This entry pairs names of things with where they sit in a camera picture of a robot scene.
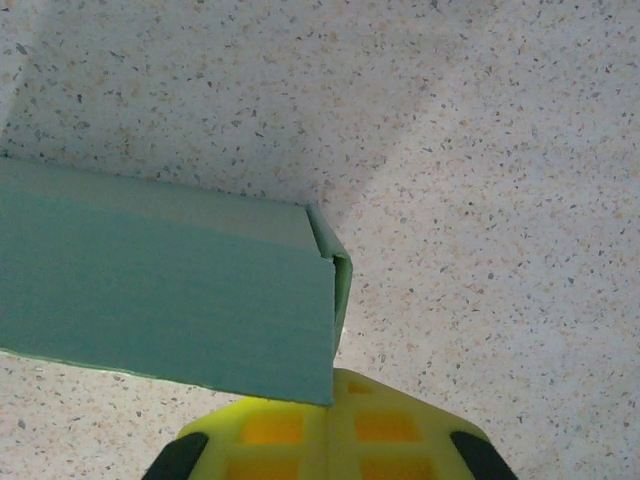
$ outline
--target floor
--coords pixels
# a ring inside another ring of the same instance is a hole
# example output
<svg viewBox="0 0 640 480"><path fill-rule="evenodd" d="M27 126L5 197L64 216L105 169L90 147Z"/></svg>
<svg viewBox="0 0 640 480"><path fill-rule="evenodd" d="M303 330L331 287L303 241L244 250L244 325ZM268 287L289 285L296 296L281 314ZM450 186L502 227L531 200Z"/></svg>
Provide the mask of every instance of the floor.
<svg viewBox="0 0 640 480"><path fill-rule="evenodd" d="M319 202L337 364L521 478L640 478L637 0L0 0L0 154ZM139 477L230 395L0 356L0 478Z"/></svg>

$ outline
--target box flap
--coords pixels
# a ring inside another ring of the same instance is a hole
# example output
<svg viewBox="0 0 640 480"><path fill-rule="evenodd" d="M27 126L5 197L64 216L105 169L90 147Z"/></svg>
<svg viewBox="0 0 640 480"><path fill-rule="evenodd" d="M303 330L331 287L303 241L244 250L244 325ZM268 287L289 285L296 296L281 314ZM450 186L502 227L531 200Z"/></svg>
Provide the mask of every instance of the box flap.
<svg viewBox="0 0 640 480"><path fill-rule="evenodd" d="M334 353L338 352L344 318L347 314L349 291L351 290L351 278L353 276L353 263L351 257L342 246L342 243L331 230L322 212L316 205L307 207L309 222L313 229L320 254L323 258L330 259L335 267L335 337Z"/></svg>
<svg viewBox="0 0 640 480"><path fill-rule="evenodd" d="M286 203L9 158L0 188L318 251L304 209Z"/></svg>

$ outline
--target speckled floor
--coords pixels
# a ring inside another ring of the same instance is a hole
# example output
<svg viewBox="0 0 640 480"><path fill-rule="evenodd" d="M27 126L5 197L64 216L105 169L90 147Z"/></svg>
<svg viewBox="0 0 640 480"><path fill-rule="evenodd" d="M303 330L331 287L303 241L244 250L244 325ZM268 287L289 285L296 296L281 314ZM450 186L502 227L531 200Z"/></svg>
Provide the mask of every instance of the speckled floor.
<svg viewBox="0 0 640 480"><path fill-rule="evenodd" d="M640 478L640 2L0 0L0 153L318 201L337 363L521 478ZM0 477L137 478L231 396L0 355Z"/></svg>

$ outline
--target cardboard box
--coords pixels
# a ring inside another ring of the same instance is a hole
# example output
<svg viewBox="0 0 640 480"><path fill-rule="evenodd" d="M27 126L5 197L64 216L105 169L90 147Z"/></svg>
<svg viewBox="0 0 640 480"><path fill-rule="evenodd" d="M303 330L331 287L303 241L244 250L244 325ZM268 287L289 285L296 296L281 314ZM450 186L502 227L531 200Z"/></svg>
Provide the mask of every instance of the cardboard box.
<svg viewBox="0 0 640 480"><path fill-rule="evenodd" d="M0 349L329 405L351 283L315 207L0 159Z"/></svg>

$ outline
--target yellow plastic part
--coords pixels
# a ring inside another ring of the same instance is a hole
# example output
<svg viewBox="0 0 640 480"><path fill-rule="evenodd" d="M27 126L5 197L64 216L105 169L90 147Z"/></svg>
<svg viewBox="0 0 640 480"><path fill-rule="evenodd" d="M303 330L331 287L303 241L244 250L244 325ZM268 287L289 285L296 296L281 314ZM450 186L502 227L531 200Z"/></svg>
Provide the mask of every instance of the yellow plastic part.
<svg viewBox="0 0 640 480"><path fill-rule="evenodd" d="M336 369L332 407L247 398L187 425L209 442L189 480L473 480L449 435L475 425Z"/></svg>

